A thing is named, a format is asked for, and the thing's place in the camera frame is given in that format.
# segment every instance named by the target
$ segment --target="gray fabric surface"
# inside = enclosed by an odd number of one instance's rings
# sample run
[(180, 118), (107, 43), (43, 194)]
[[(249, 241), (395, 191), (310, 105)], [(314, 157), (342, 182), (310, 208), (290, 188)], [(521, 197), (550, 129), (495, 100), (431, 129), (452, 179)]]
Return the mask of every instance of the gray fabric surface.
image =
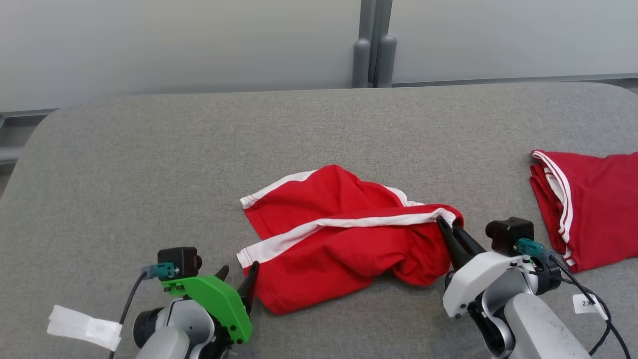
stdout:
[[(511, 215), (536, 224), (530, 150), (604, 156), (637, 150), (638, 98), (589, 83), (352, 89), (102, 99), (61, 109), (36, 129), (0, 199), (3, 358), (106, 358), (46, 334), (54, 304), (117, 321), (139, 269), (165, 247), (194, 245), (203, 273), (258, 237), (239, 198), (294, 172), (336, 163), (484, 227)], [(638, 261), (582, 273), (638, 355)], [(587, 349), (604, 324), (574, 314), (563, 285), (543, 299)], [(239, 358), (489, 358), (470, 318), (450, 319), (443, 281), (415, 288), (384, 276), (365, 290), (277, 317), (258, 303)], [(141, 310), (166, 305), (158, 282), (133, 300), (116, 358), (137, 353)], [(621, 356), (613, 338), (598, 354)]]

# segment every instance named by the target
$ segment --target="folded red shorts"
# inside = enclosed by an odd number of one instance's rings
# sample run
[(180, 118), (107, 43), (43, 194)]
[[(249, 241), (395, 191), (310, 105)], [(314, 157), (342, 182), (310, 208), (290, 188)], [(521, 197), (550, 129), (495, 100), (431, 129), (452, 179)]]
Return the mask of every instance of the folded red shorts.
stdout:
[(579, 272), (638, 256), (638, 152), (531, 153), (531, 187), (554, 249)]
[(286, 314), (369, 286), (389, 270), (428, 286), (450, 268), (436, 218), (463, 225), (456, 209), (408, 201), (338, 165), (292, 174), (241, 199), (262, 241), (237, 258), (261, 264), (256, 295)]

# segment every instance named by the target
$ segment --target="black cable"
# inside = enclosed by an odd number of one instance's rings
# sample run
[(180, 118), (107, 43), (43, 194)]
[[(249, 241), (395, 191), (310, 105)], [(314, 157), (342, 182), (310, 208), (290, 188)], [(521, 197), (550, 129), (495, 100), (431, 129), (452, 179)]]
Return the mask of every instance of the black cable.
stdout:
[(629, 355), (629, 349), (627, 349), (627, 344), (625, 344), (625, 341), (623, 340), (623, 337), (620, 336), (620, 333), (618, 333), (616, 327), (613, 324), (611, 324), (611, 321), (609, 321), (608, 324), (609, 324), (609, 328), (611, 328), (612, 333), (618, 339), (618, 342), (620, 343), (620, 346), (623, 348), (623, 352), (625, 353), (625, 358), (631, 359), (631, 356)]
[[(137, 291), (137, 287), (140, 286), (140, 283), (142, 282), (142, 280), (144, 280), (144, 278), (146, 277), (146, 272), (143, 271), (142, 274), (140, 274), (139, 278), (137, 278), (137, 281), (135, 282), (135, 285), (133, 286), (133, 289), (131, 289), (131, 294), (128, 295), (128, 300), (126, 300), (126, 305), (124, 305), (124, 310), (122, 311), (122, 316), (120, 317), (120, 325), (124, 324), (124, 319), (126, 319), (126, 313), (128, 313), (128, 309), (131, 306), (131, 302), (133, 301), (133, 296), (135, 295), (135, 291)], [(115, 356), (115, 352), (111, 351), (111, 353), (108, 355), (108, 359), (113, 359), (113, 357)]]
[(539, 272), (534, 272), (534, 271), (529, 271), (529, 274), (532, 275), (536, 275), (539, 277), (547, 277), (550, 279), (555, 279), (555, 280), (560, 280), (561, 282), (565, 282), (567, 284), (572, 284), (573, 286), (577, 286), (578, 289), (580, 289), (583, 294), (585, 294), (585, 296), (589, 298), (588, 295), (592, 294), (593, 296), (595, 296), (598, 299), (598, 302), (600, 303), (600, 305), (602, 306), (603, 310), (605, 311), (605, 314), (607, 315), (607, 320), (605, 321), (605, 323), (607, 323), (607, 328), (605, 328), (605, 332), (603, 333), (602, 337), (600, 338), (600, 340), (598, 340), (598, 342), (596, 343), (596, 345), (593, 346), (593, 348), (589, 351), (589, 355), (593, 355), (594, 353), (596, 353), (596, 350), (598, 350), (598, 348), (600, 348), (600, 346), (605, 342), (605, 339), (607, 338), (607, 336), (609, 335), (609, 332), (611, 331), (615, 336), (616, 339), (618, 340), (618, 343), (620, 344), (621, 348), (623, 349), (623, 353), (625, 354), (625, 358), (626, 359), (631, 359), (631, 355), (629, 354), (629, 349), (627, 348), (627, 345), (625, 344), (625, 341), (623, 340), (623, 337), (620, 335), (620, 333), (618, 332), (618, 330), (616, 329), (616, 327), (611, 323), (611, 312), (609, 312), (609, 308), (607, 307), (607, 304), (603, 301), (603, 299), (601, 299), (599, 297), (599, 295), (597, 295), (596, 293), (594, 293), (594, 291), (592, 291), (591, 289), (582, 286), (578, 280), (576, 280), (576, 278), (574, 278), (574, 276), (569, 273), (566, 268), (560, 264), (557, 263), (557, 260), (553, 257), (550, 256), (550, 259), (553, 260), (554, 263), (556, 263), (564, 272), (565, 274), (570, 277), (572, 280), (569, 279), (565, 279), (563, 277), (558, 277), (555, 275), (547, 275), (544, 273), (539, 273)]
[(581, 283), (578, 280), (576, 280), (576, 278), (574, 278), (574, 276), (570, 273), (570, 271), (565, 266), (563, 266), (563, 264), (560, 263), (560, 261), (558, 261), (554, 256), (549, 256), (549, 260), (554, 262), (554, 264), (556, 264), (560, 269), (562, 269), (565, 272), (565, 274), (569, 277), (569, 279), (571, 279), (574, 282), (574, 285), (577, 286), (578, 289), (580, 289), (583, 294), (585, 294), (585, 297), (587, 297), (587, 300), (589, 300), (592, 305), (596, 304), (596, 302), (594, 302), (594, 299), (590, 296), (590, 294), (587, 293), (587, 291), (585, 291), (585, 288), (581, 285)]
[[(565, 279), (563, 277), (558, 277), (558, 276), (555, 276), (555, 275), (549, 275), (549, 274), (545, 274), (545, 273), (537, 272), (537, 271), (530, 271), (529, 274), (536, 275), (538, 277), (545, 277), (545, 278), (549, 278), (549, 279), (560, 280), (561, 282), (564, 282), (564, 283), (571, 284), (571, 285), (575, 286), (574, 282), (572, 282), (569, 279)], [(583, 287), (583, 288), (585, 289), (585, 291), (587, 293), (596, 296), (596, 298), (598, 299), (598, 302), (600, 303), (600, 305), (602, 306), (603, 310), (605, 311), (605, 314), (607, 314), (607, 318), (608, 318), (609, 322), (611, 322), (611, 312), (609, 312), (609, 308), (607, 308), (607, 304), (605, 303), (605, 301), (603, 301), (603, 299), (601, 299), (598, 295), (596, 295), (596, 293), (594, 293), (594, 291), (592, 291), (591, 289), (589, 289), (587, 287)], [(598, 342), (590, 350), (590, 352), (589, 352), (590, 356), (594, 355), (594, 353), (596, 353), (596, 350), (598, 350), (600, 348), (600, 346), (605, 342), (605, 339), (607, 339), (607, 336), (609, 335), (610, 331), (611, 331), (611, 327), (609, 326), (609, 323), (607, 323), (607, 325), (605, 326), (605, 332), (602, 334), (602, 336), (600, 337)]]

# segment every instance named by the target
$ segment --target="white tape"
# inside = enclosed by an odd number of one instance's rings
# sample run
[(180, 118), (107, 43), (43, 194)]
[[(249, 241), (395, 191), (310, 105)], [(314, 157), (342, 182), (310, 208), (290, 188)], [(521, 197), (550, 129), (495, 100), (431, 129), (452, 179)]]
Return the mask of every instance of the white tape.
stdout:
[(608, 319), (607, 314), (605, 314), (605, 311), (600, 306), (598, 298), (593, 294), (591, 295), (591, 297), (592, 299), (594, 299), (594, 301), (596, 301), (596, 304), (591, 304), (585, 294), (574, 294), (574, 296), (572, 297), (572, 300), (574, 301), (574, 312), (576, 312), (576, 314), (598, 313), (600, 314), (602, 319), (606, 321)]
[(86, 314), (54, 305), (48, 317), (47, 333), (59, 337), (80, 339), (115, 351), (120, 343), (122, 325), (114, 321), (95, 319)]

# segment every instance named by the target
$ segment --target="white trim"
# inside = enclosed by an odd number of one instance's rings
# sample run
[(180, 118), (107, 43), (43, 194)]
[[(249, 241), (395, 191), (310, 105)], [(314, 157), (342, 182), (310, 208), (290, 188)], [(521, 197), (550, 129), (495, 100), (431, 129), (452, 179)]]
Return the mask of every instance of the white trim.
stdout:
[(267, 240), (263, 240), (259, 243), (246, 247), (237, 253), (237, 259), (239, 260), (242, 268), (247, 268), (253, 263), (253, 261), (265, 263), (276, 258), (278, 255), (290, 249), (290, 247), (301, 242), (324, 227), (353, 228), (378, 227), (381, 225), (413, 225), (434, 222), (439, 215), (443, 216), (445, 221), (450, 225), (452, 225), (453, 221), (456, 219), (456, 215), (445, 208), (437, 208), (435, 211), (430, 213), (411, 213), (391, 217), (368, 217), (356, 219), (320, 218), (295, 227), (286, 233), (270, 237)]
[[(556, 165), (554, 161), (552, 161), (545, 153), (540, 152), (538, 150), (531, 152), (532, 157), (537, 160), (545, 163), (547, 168), (551, 171), (551, 174), (554, 175), (558, 179), (557, 184), (560, 187), (561, 194), (556, 194), (558, 198), (564, 198), (565, 202), (563, 203), (563, 213), (560, 218), (560, 230), (558, 231), (563, 241), (565, 243), (569, 242), (569, 232), (572, 228), (572, 221), (574, 220), (574, 209), (572, 207), (572, 191), (569, 185), (569, 181), (567, 180), (567, 176), (563, 171)], [(557, 191), (558, 188), (552, 187), (552, 190)]]
[(560, 203), (562, 203), (563, 206), (565, 206), (565, 196), (563, 196), (563, 191), (560, 190), (560, 184), (558, 183), (558, 178), (556, 178), (556, 176), (554, 176), (550, 172), (549, 168), (545, 167), (545, 171), (547, 172), (545, 174), (545, 179), (547, 180), (549, 187), (552, 188), (552, 191), (558, 197), (558, 200), (560, 201)]
[[(253, 193), (253, 194), (249, 194), (246, 197), (243, 197), (241, 199), (239, 199), (239, 202), (241, 202), (241, 206), (243, 209), (248, 209), (250, 208), (252, 205), (254, 205), (257, 201), (259, 201), (260, 199), (262, 199), (265, 195), (267, 195), (268, 193), (274, 191), (275, 189), (281, 187), (282, 185), (284, 185), (285, 183), (291, 182), (291, 181), (299, 181), (299, 182), (303, 182), (306, 181), (311, 174), (315, 173), (318, 170), (313, 170), (313, 171), (306, 171), (306, 172), (299, 172), (299, 173), (295, 173), (295, 174), (289, 174), (287, 176), (285, 176), (284, 178), (281, 178), (279, 181), (269, 185), (268, 187), (264, 187), (261, 190)], [(401, 201), (401, 204), (404, 207), (412, 207), (412, 206), (422, 206), (423, 203), (421, 202), (415, 202), (415, 201), (408, 201), (408, 196), (403, 193), (403, 191), (396, 189), (396, 188), (392, 188), (392, 187), (388, 187), (388, 186), (383, 186), (385, 189), (387, 189), (388, 191), (392, 192), (395, 196), (397, 196), (399, 198), (399, 201)]]
[(563, 254), (563, 259), (569, 266), (575, 266), (576, 262), (572, 259), (572, 251), (565, 247), (565, 254)]
[(393, 187), (388, 187), (388, 186), (383, 186), (383, 187), (385, 187), (385, 189), (387, 189), (388, 191), (392, 192), (395, 196), (397, 196), (399, 198), (399, 201), (401, 201), (401, 204), (404, 207), (423, 206), (423, 203), (421, 202), (408, 201), (408, 196), (405, 193), (403, 193), (402, 190), (399, 190)]
[(317, 170), (300, 172), (300, 173), (295, 173), (295, 174), (289, 174), (289, 175), (285, 176), (284, 178), (280, 179), (279, 181), (269, 185), (268, 187), (264, 187), (261, 190), (255, 192), (253, 194), (249, 194), (246, 197), (243, 197), (242, 199), (239, 199), (239, 202), (241, 202), (242, 208), (244, 208), (244, 209), (250, 208), (253, 204), (255, 204), (257, 201), (262, 199), (269, 192), (274, 191), (275, 189), (281, 187), (285, 183), (288, 183), (288, 182), (291, 182), (291, 181), (299, 181), (299, 182), (306, 181), (308, 179), (308, 177), (310, 177), (310, 175), (315, 173), (316, 171)]

